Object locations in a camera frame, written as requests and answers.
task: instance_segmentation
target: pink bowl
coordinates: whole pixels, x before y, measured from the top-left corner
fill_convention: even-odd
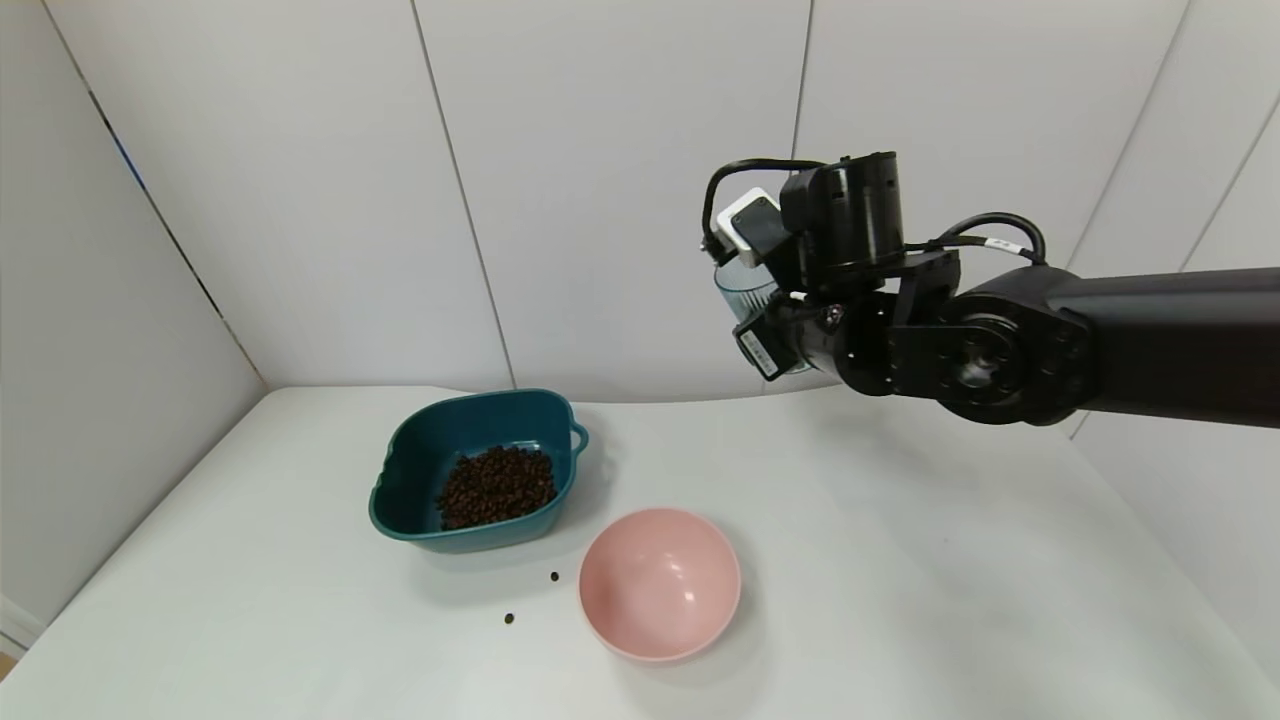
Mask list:
[[[614,520],[591,543],[577,594],[595,635],[641,662],[684,660],[712,644],[737,610],[742,573],[710,521],[657,507]]]

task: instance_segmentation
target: label sticker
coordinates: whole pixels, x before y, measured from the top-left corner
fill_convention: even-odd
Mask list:
[[[746,331],[745,333],[740,334],[737,340],[739,343],[742,346],[742,350],[746,350],[748,355],[750,355],[751,359],[755,360],[755,365],[759,369],[764,370],[765,375],[778,374],[777,363],[773,361],[773,357],[769,357],[768,351],[764,350],[764,345],[760,343],[760,338],[755,337],[754,332]]]
[[[1014,255],[1020,255],[1023,252],[1023,246],[1016,242],[1009,242],[1007,240],[1000,240],[998,237],[988,237],[984,242],[987,247],[995,247],[996,250],[1004,250],[1005,252],[1012,252]]]

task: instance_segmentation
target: clear plastic cup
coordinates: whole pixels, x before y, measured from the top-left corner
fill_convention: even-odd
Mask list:
[[[769,304],[769,296],[778,288],[778,283],[764,265],[748,268],[733,259],[716,268],[716,288],[741,323]]]

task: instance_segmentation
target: bowl handle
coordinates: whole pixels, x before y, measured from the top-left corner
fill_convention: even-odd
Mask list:
[[[586,443],[591,442],[591,434],[586,432],[586,428],[577,424],[577,420],[570,420],[570,429],[577,433],[577,447],[573,448],[573,457],[577,457],[586,450]]]

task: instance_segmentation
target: white wall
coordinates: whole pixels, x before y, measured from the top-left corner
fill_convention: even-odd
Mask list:
[[[273,387],[511,387],[408,0],[50,6]]]
[[[1193,0],[1074,272],[1280,266],[1276,37],[1275,3]],[[1092,413],[1075,441],[1280,682],[1275,430]]]
[[[495,311],[518,384],[664,400],[762,392],[696,251],[714,168],[899,150],[913,237],[1006,209],[1065,261],[1184,4],[52,9],[270,383],[504,387]],[[1012,266],[965,263],[969,283]]]
[[[58,614],[264,393],[37,0],[0,3],[4,620]]]
[[[790,156],[808,4],[417,8],[516,382],[593,401],[759,393],[698,218],[716,168]]]

